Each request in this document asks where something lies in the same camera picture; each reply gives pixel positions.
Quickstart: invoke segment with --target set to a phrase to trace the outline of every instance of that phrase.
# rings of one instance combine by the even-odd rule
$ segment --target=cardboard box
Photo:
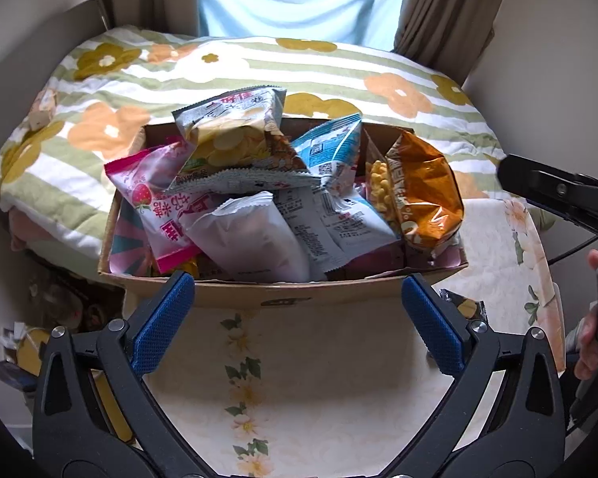
[[[323,123],[323,119],[284,118],[281,130],[290,137],[297,137],[309,129]],[[364,128],[381,153],[386,153],[400,135],[400,128],[364,123]],[[167,137],[179,134],[173,123],[150,125],[140,135],[145,139],[145,146],[164,143]],[[361,145],[359,166],[365,166],[365,141]],[[115,231],[115,222],[119,215],[122,196],[115,193],[104,233],[104,242],[98,264],[102,278],[119,285],[140,299],[148,298],[158,292],[167,278],[146,278],[126,274],[111,274],[108,258]],[[467,267],[465,252],[460,247],[460,264],[452,268],[405,268],[396,276],[364,278],[359,280],[339,280],[336,282],[314,282],[308,284],[240,284],[219,281],[197,281],[195,286],[195,306],[214,308],[257,308],[263,306],[289,306],[297,304],[327,305],[336,303],[360,302],[363,300],[381,300],[400,296],[401,282],[407,274],[421,272],[426,280],[435,284],[448,276]]]

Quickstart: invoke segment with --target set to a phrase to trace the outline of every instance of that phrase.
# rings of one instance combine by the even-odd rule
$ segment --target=pink snack bag
[[[183,138],[104,166],[113,185],[140,214],[148,243],[160,272],[189,261],[201,250],[183,233],[180,217],[199,211],[205,194],[179,192],[167,196],[164,190],[191,155]]]

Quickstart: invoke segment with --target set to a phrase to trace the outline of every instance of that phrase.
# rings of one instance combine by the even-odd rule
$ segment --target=bed
[[[436,287],[485,300],[497,330],[539,325],[563,369],[561,307],[525,204],[496,180],[504,156],[496,136],[453,81],[366,47],[134,27],[84,41],[46,83],[57,100],[51,123],[33,132],[25,118],[0,148],[0,209],[14,245],[96,280],[114,193],[103,164],[124,156],[142,126],[256,84],[287,88],[287,116],[359,111],[367,121],[411,127],[442,151],[466,205],[469,267]],[[127,302],[128,313],[132,297]],[[256,477],[370,476],[413,436],[450,381],[425,357],[398,300],[257,315],[194,310],[148,377],[217,472]],[[478,434],[499,383],[492,379],[464,442]]]

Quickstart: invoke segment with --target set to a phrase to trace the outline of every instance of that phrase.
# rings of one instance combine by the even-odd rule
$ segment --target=black cable
[[[591,239],[587,239],[584,243],[579,244],[575,248],[572,248],[571,250],[568,250],[565,253],[561,253],[560,255],[558,255],[552,259],[549,259],[547,261],[547,265],[551,266],[552,264],[555,264],[555,263],[561,261],[562,259],[564,259],[570,255],[573,255],[574,253],[582,250],[582,248],[587,248],[590,244],[595,243],[597,240],[598,240],[598,235],[594,235],[593,237],[591,237]]]
[[[582,419],[579,419],[578,422],[574,423],[574,425],[572,425],[571,428],[565,431],[565,437],[567,437],[574,429],[580,428],[587,421],[587,419],[590,418],[591,414],[594,413],[594,411],[596,410],[598,410],[598,402],[594,405],[593,408],[589,410],[587,415],[582,417]]]

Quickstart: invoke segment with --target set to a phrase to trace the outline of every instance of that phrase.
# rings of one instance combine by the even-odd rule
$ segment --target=barcode
[[[346,204],[345,201],[342,199],[336,200],[336,208],[335,208],[335,201],[333,197],[330,195],[329,192],[322,192],[321,193],[321,202],[323,203],[323,209],[326,211],[328,215],[337,215],[341,214],[344,210],[350,208],[349,205]]]

